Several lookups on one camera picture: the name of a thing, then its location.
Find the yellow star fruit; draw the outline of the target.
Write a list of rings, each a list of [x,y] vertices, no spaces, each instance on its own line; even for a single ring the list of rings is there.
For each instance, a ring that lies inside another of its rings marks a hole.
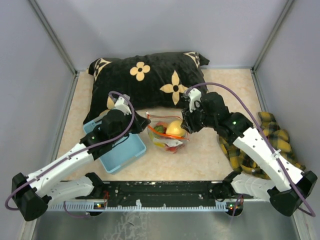
[[[161,141],[153,141],[153,144],[159,148],[165,148],[167,145]]]

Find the yellow black plaid cloth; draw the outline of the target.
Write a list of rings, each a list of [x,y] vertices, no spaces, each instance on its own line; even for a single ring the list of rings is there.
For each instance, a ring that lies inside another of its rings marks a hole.
[[[281,156],[289,163],[304,171],[306,167],[298,162],[295,152],[290,144],[289,133],[279,126],[275,116],[272,113],[265,111],[260,111],[257,115],[261,121],[260,127],[271,146],[275,150],[280,150]],[[269,176],[245,152],[236,146],[227,143],[227,141],[221,136],[218,140],[222,152],[229,160],[230,165],[235,172],[244,172],[261,179],[269,179]]]

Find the black flower pattern pillow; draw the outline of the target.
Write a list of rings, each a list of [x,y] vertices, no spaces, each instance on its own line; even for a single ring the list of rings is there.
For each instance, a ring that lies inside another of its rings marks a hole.
[[[83,123],[114,107],[111,91],[130,97],[136,110],[184,109],[184,92],[205,81],[202,66],[209,59],[196,51],[163,52],[128,58],[101,57],[88,67],[93,76],[92,98]]]

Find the small green artichoke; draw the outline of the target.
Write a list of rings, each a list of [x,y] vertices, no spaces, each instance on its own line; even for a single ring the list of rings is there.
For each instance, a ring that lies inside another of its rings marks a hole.
[[[157,132],[157,133],[160,133],[160,134],[165,134],[166,133],[166,127],[164,125],[156,125],[154,127],[154,130]]]

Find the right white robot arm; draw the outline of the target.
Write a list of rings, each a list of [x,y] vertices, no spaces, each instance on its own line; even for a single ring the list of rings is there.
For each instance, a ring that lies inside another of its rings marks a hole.
[[[190,134],[212,128],[231,145],[247,154],[267,174],[261,179],[245,173],[234,173],[223,185],[229,198],[238,194],[262,199],[282,215],[290,217],[311,194],[318,177],[302,171],[280,152],[267,144],[253,123],[240,112],[230,112],[217,92],[202,94],[194,88],[185,93],[189,106],[182,111],[182,128]]]

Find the light blue plastic basket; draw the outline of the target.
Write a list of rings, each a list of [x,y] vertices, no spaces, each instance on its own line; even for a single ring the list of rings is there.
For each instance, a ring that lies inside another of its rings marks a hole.
[[[101,143],[100,124],[101,118],[91,120],[83,126],[85,137],[80,141],[85,146],[93,146]],[[141,140],[136,129],[136,120],[121,133],[116,136],[117,140],[95,146],[88,150],[95,160],[99,159],[105,171],[114,174],[126,165],[140,158],[145,154],[147,147]]]

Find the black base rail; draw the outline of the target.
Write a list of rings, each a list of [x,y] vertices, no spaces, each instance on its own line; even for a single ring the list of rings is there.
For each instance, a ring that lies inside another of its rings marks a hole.
[[[88,196],[49,207],[49,211],[84,212],[223,212],[238,216],[244,199],[222,181],[105,181]]]

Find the clear zip top bag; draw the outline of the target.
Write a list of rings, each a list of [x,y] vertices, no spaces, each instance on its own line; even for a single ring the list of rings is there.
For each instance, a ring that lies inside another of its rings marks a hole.
[[[148,136],[149,136],[152,143],[153,142],[163,142],[166,145],[173,147],[173,146],[178,146],[181,144],[184,144],[184,146],[185,146],[189,142],[190,137],[189,137],[189,133],[187,131],[183,137],[179,137],[179,136],[174,136],[174,135],[168,135],[166,133],[158,133],[154,130],[154,127],[157,125],[164,125],[167,128],[168,124],[170,124],[171,122],[173,122],[175,120],[183,121],[183,119],[181,117],[175,116],[175,115],[160,116],[160,115],[150,114],[149,112],[146,112],[146,117],[151,120],[151,123],[147,127],[147,132],[148,132]],[[163,151],[166,151],[165,148],[161,148],[158,146],[156,146],[156,147],[163,150]]]

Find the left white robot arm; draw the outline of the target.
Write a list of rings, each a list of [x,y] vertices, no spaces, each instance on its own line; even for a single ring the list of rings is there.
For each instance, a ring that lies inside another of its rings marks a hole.
[[[20,172],[12,178],[9,199],[16,205],[14,210],[30,222],[57,203],[77,197],[101,197],[104,186],[95,173],[74,181],[64,182],[63,178],[110,152],[123,137],[143,132],[150,123],[136,111],[126,114],[118,109],[110,110],[63,156],[35,172],[27,175]]]

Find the red strawberry bunch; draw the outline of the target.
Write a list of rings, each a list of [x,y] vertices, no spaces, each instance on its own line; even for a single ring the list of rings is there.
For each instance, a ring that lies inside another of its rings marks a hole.
[[[176,153],[180,148],[182,148],[184,146],[184,144],[180,144],[177,146],[169,146],[169,145],[165,145],[165,150],[167,152],[171,152],[171,153]]]

